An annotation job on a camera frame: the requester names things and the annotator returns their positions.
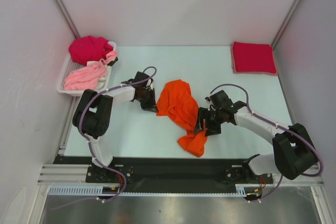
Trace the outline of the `orange t shirt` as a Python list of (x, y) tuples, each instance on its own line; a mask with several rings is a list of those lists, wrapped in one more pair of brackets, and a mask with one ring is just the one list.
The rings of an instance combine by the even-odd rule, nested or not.
[(166, 83), (156, 106), (157, 116), (169, 117), (171, 121), (186, 131), (186, 134), (177, 140), (180, 147), (193, 156), (203, 156), (207, 136), (204, 130), (194, 133), (198, 104), (192, 97), (190, 85), (181, 79)]

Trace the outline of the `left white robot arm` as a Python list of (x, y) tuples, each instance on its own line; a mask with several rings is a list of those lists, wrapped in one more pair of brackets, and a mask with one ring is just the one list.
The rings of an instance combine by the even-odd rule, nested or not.
[(119, 103), (138, 101), (143, 111), (157, 113), (153, 77), (138, 71), (133, 79), (116, 87), (100, 92), (86, 89), (79, 100), (72, 124), (86, 139), (92, 162), (99, 167), (97, 174), (105, 182), (116, 175), (116, 169), (110, 165), (112, 152), (101, 138), (109, 128), (112, 108)]

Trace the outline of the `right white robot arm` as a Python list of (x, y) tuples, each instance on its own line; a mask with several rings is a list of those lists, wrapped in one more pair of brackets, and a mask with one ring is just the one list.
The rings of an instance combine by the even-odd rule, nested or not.
[(318, 162), (306, 128), (296, 123), (285, 126), (253, 112), (243, 101), (233, 102), (220, 90), (206, 97), (209, 108), (199, 108), (194, 133), (205, 131), (206, 136), (219, 135), (221, 125), (231, 123), (245, 128), (272, 145), (273, 153), (256, 154), (245, 162), (243, 179), (254, 183), (263, 174), (281, 174), (294, 180)]

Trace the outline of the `crumpled pink t shirt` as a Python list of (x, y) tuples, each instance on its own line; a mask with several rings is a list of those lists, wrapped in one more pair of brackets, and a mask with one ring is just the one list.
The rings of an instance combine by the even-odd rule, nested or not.
[[(116, 51), (111, 51), (107, 54), (106, 59), (100, 59), (105, 64), (112, 66), (118, 61), (118, 53)], [(65, 90), (98, 90), (98, 85), (101, 82), (94, 77), (90, 77), (90, 73), (93, 73), (89, 70), (89, 67), (85, 66), (83, 68), (73, 70), (68, 77), (65, 79), (64, 89)]]

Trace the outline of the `crumpled magenta t shirt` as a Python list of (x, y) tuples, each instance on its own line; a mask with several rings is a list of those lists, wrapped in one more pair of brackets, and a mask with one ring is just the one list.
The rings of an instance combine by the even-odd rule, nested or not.
[(75, 39), (68, 50), (73, 62), (86, 65), (88, 61), (106, 59), (106, 55), (114, 50), (114, 46), (103, 37), (86, 36)]

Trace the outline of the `white plastic basket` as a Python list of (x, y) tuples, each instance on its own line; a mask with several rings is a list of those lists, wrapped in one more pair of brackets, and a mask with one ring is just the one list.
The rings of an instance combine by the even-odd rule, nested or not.
[[(56, 90), (59, 93), (68, 94), (72, 97), (80, 97), (83, 93), (83, 90), (65, 90), (64, 89), (64, 83), (65, 83), (65, 79), (68, 77), (68, 75), (73, 70), (77, 70), (77, 69), (80, 69), (82, 67), (83, 67), (83, 65), (80, 65), (78, 63), (73, 62), (72, 59), (71, 59), (70, 53), (67, 53), (66, 57), (65, 57), (65, 60), (63, 62), (63, 65), (60, 69), (59, 78), (58, 78), (58, 81), (57, 81), (57, 84), (56, 84)], [(99, 89), (97, 91), (104, 90), (108, 87), (110, 76), (111, 76), (111, 70), (112, 70), (112, 67), (107, 66), (107, 73), (106, 73), (105, 80), (103, 82), (101, 82), (101, 84), (98, 85)]]

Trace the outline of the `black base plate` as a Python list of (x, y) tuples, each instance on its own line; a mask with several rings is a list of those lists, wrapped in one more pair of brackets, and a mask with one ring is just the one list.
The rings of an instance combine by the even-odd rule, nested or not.
[(239, 184), (264, 186), (271, 174), (256, 175), (245, 159), (116, 157), (110, 164), (119, 174), (93, 164), (90, 157), (57, 156), (57, 165), (88, 165), (88, 183), (120, 183), (127, 193), (220, 194), (234, 193)]

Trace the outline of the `aluminium frame rail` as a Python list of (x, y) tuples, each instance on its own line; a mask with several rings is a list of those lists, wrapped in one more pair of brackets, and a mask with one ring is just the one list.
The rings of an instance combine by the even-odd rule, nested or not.
[[(84, 185), (89, 165), (46, 164), (38, 177), (38, 185)], [(295, 180), (283, 178), (281, 186), (285, 187), (324, 187), (321, 177), (299, 176)]]

